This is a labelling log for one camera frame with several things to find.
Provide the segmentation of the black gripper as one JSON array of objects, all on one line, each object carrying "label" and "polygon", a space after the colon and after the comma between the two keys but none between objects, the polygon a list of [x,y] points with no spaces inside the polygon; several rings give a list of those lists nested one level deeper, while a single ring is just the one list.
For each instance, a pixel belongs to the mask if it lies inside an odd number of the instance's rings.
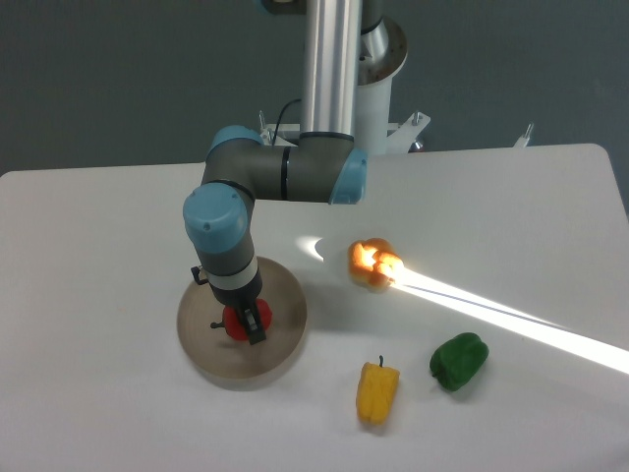
[{"label": "black gripper", "polygon": [[237,308],[238,320],[250,345],[266,340],[259,309],[254,305],[262,288],[258,265],[247,265],[237,273],[218,275],[201,265],[191,268],[197,285],[208,284],[216,300],[222,305]]}]

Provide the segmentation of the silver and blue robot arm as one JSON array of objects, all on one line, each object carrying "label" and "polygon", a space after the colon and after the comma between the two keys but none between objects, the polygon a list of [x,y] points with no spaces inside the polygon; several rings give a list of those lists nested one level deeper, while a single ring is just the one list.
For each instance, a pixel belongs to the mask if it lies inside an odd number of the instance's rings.
[{"label": "silver and blue robot arm", "polygon": [[388,78],[407,57],[381,1],[262,1],[270,15],[303,15],[304,85],[298,141],[265,145],[259,133],[216,133],[201,184],[183,217],[216,300],[234,310],[251,344],[266,338],[257,297],[262,279],[251,222],[257,200],[352,205],[365,193],[367,152],[358,144],[359,88]]}]

